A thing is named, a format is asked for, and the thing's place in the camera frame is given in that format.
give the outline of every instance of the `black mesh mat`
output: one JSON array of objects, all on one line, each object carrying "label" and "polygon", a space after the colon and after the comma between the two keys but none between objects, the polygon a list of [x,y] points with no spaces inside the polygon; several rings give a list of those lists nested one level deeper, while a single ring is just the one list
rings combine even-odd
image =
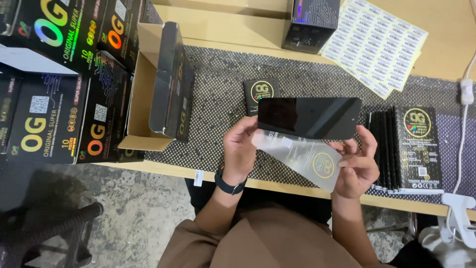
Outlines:
[{"label": "black mesh mat", "polygon": [[[263,55],[186,46],[196,72],[188,143],[174,141],[163,152],[147,152],[146,159],[215,172],[223,161],[223,134],[246,115],[243,81],[276,77],[283,97],[360,97],[359,123],[369,111],[391,105],[433,106],[437,113],[443,187],[452,192],[456,184],[457,151],[461,137],[462,106],[456,82],[410,76],[403,93],[394,91],[384,101],[341,68]],[[476,197],[476,106],[468,109],[464,176],[458,193]],[[316,187],[268,154],[258,151],[250,178]],[[440,203],[439,196],[370,195]]]}]

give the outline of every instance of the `concrete floor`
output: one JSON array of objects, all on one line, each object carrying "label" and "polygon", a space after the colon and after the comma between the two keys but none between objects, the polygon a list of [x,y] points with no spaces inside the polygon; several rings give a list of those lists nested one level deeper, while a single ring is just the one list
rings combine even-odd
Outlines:
[{"label": "concrete floor", "polygon": [[[94,201],[103,204],[104,214],[95,219],[89,240],[93,256],[89,268],[154,268],[175,226],[195,216],[183,178],[91,164],[32,168],[30,182],[24,183],[29,186],[23,203],[39,196],[54,196],[73,207]],[[407,216],[405,212],[370,206],[363,206],[363,210],[368,229],[405,222]],[[391,261],[402,248],[402,235],[369,235],[381,261]]]}]

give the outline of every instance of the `black watch strap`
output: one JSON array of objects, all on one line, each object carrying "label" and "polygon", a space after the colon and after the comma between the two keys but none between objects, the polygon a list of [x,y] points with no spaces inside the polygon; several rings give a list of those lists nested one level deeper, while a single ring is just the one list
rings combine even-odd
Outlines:
[{"label": "black watch strap", "polygon": [[245,189],[245,184],[246,184],[246,181],[248,181],[248,178],[246,178],[246,180],[236,186],[231,186],[231,185],[228,185],[225,181],[223,181],[223,168],[225,166],[222,166],[220,168],[218,168],[217,172],[215,173],[215,183],[217,184],[218,187],[220,187],[220,189],[227,193],[227,194],[231,194],[231,195],[236,195],[236,194],[239,194],[241,193],[241,191],[243,191],[243,189]]}]

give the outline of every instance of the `table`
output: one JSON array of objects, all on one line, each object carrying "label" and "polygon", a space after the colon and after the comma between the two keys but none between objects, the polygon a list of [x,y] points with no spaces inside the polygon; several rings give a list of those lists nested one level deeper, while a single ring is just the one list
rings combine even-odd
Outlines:
[{"label": "table", "polygon": [[[284,21],[281,18],[286,13],[286,1],[154,0],[155,3],[167,4],[156,5],[156,9],[164,21],[179,22],[185,45],[334,64],[317,55],[281,49],[284,29]],[[444,0],[370,2],[429,32],[422,55],[412,70],[413,75],[451,81],[457,81],[463,76],[476,50],[476,23],[469,0],[451,2],[451,7]],[[476,68],[473,68],[471,77],[476,77]],[[100,165],[178,177],[195,177],[194,169],[147,160]],[[214,173],[205,172],[203,179],[214,181]],[[249,179],[247,187],[330,198],[329,193],[319,188],[256,179]],[[438,216],[446,216],[447,213],[447,206],[444,205],[379,196],[363,195],[361,203]],[[476,220],[476,211],[468,210],[468,215],[471,220]]]}]

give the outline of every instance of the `brown shirt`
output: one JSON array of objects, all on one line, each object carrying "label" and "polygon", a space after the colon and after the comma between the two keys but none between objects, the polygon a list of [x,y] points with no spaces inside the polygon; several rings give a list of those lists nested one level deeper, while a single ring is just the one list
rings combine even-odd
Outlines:
[{"label": "brown shirt", "polygon": [[206,232],[184,220],[175,229],[158,268],[361,267],[326,226],[300,214],[269,207],[239,218],[226,235]]}]

